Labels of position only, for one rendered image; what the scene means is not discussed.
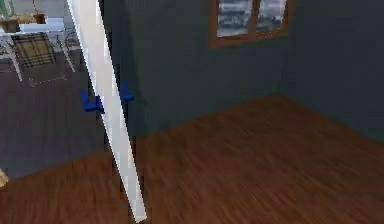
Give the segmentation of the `green plant in brown pot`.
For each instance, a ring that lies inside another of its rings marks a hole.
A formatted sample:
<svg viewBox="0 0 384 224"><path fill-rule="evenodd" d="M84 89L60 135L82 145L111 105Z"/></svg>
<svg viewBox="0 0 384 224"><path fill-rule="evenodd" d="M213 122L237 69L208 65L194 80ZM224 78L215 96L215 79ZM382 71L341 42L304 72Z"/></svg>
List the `green plant in brown pot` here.
<svg viewBox="0 0 384 224"><path fill-rule="evenodd" d="M14 18L14 5L12 0L0 0L0 27L5 33L20 31L19 22Z"/></svg>

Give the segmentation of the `white room door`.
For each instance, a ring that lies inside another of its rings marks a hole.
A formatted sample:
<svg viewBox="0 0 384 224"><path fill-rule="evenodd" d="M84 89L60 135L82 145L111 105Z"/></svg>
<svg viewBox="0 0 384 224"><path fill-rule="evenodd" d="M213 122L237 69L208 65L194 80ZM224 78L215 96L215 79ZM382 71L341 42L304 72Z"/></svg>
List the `white room door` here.
<svg viewBox="0 0 384 224"><path fill-rule="evenodd" d="M98 0L67 0L104 127L136 223L147 218Z"/></svg>

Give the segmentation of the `small brown pot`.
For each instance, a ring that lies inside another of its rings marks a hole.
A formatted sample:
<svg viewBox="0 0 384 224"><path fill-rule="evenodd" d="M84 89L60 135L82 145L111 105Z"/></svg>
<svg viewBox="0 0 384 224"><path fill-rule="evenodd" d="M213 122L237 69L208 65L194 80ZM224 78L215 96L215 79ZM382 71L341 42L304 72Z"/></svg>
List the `small brown pot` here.
<svg viewBox="0 0 384 224"><path fill-rule="evenodd" d="M33 8L34 8L34 12L35 12L33 17L35 18L36 23L37 24L45 24L45 14L44 13L40 13L37 10L36 4L35 4L35 0L32 0L32 5L33 5Z"/></svg>

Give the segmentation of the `white table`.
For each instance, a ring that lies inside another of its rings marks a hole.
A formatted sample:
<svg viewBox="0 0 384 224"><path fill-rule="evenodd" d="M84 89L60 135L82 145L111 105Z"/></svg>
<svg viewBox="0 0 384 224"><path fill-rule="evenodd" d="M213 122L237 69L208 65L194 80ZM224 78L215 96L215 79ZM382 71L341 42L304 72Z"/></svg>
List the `white table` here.
<svg viewBox="0 0 384 224"><path fill-rule="evenodd" d="M74 65L69 57L69 48L66 45L66 29L64 27L64 20L62 18L52 18L48 21L47 24L21 24L20 31L15 33L6 33L2 28L0 28L0 47L4 47L6 54L0 56L0 59L8 57L11 59L13 66L16 70L17 77L20 81L23 80L23 75L20 70L20 65L17 62L16 51L13 49L15 46L12 38L14 36L24 36L32 35L38 33L45 33L48 37L48 40L53 44L53 48L59 48L71 68L72 71L75 71Z"/></svg>

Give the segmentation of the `brown framed window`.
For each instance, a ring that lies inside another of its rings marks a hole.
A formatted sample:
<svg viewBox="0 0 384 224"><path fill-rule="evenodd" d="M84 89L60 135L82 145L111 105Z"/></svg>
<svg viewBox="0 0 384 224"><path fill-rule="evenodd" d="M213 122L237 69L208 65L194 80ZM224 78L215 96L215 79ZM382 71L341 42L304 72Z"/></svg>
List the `brown framed window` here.
<svg viewBox="0 0 384 224"><path fill-rule="evenodd" d="M296 0L210 0L209 46L285 37L295 6Z"/></svg>

